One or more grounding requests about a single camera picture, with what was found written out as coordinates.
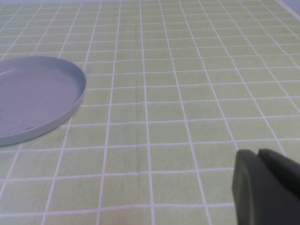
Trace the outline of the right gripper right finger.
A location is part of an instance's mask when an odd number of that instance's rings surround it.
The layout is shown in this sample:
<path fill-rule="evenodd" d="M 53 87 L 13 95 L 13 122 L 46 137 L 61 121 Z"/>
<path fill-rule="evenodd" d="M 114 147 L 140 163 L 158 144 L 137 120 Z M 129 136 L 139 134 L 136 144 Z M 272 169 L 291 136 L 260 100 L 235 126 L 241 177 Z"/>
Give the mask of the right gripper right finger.
<path fill-rule="evenodd" d="M 271 149 L 259 149 L 259 158 L 279 183 L 300 195 L 300 164 Z"/>

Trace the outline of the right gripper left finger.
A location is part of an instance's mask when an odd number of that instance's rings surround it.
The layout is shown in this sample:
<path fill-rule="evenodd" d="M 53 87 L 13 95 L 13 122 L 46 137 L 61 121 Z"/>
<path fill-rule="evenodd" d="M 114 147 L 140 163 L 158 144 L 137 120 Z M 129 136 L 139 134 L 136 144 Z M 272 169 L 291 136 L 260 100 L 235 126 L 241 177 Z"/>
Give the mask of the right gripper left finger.
<path fill-rule="evenodd" d="M 239 225 L 298 225 L 300 196 L 273 176 L 258 153 L 236 153 L 232 194 Z"/>

